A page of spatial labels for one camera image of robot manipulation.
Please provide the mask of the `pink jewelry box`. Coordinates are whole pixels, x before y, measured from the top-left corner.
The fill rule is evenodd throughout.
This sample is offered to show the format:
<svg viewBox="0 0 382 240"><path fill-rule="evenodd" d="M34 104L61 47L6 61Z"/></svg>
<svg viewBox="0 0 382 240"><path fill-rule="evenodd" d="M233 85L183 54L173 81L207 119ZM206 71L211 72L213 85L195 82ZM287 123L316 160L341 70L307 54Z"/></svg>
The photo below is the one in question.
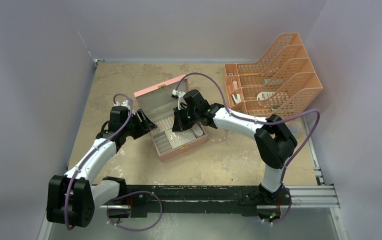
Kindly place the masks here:
<svg viewBox="0 0 382 240"><path fill-rule="evenodd" d="M208 135L196 138L191 129L173 132L173 109L177 107L177 100L172 98L173 89L187 92L188 80L184 75L166 80L134 92L134 97L140 109L155 123L158 128L150 132L151 139L159 158L163 161L177 157L207 143Z"/></svg>

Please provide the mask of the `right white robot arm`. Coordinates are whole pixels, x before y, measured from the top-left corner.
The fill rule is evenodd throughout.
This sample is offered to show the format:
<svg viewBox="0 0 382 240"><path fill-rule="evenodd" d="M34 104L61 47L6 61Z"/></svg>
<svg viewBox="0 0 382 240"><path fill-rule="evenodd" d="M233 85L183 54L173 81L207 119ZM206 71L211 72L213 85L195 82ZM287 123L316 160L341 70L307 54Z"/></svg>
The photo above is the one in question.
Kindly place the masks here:
<svg viewBox="0 0 382 240"><path fill-rule="evenodd" d="M210 105L196 89L188 92L173 90L172 98L178 101L174 108L173 132L189 130L199 123L254 140L266 165L259 196L267 204L278 199L285 162L297 146L295 137L279 116L255 117L230 110L219 103Z"/></svg>

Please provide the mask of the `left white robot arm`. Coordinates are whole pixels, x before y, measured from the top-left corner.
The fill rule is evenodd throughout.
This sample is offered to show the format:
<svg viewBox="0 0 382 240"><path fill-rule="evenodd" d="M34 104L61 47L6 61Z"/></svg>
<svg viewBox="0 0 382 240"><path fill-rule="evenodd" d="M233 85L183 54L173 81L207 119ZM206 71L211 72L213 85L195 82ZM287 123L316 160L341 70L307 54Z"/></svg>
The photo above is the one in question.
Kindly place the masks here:
<svg viewBox="0 0 382 240"><path fill-rule="evenodd" d="M138 139L157 128L141 109L128 106L111 108L109 120L101 130L90 150L69 171L54 175L49 181L46 219L64 224L67 229L86 227L97 207L108 201L123 204L128 197L123 178L105 177L98 185L93 182L103 166L113 158L128 137Z"/></svg>

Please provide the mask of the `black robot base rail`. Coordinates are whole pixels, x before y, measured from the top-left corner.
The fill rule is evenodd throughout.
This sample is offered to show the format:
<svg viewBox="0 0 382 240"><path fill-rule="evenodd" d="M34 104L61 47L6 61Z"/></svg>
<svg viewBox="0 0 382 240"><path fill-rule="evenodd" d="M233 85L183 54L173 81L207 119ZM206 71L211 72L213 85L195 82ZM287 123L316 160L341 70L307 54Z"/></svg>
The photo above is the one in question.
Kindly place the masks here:
<svg viewBox="0 0 382 240"><path fill-rule="evenodd" d="M119 215L125 210L131 218L145 218L149 213L240 214L275 220L281 208L291 205L289 189L281 186L270 193L261 185L133 185L127 194L103 204Z"/></svg>

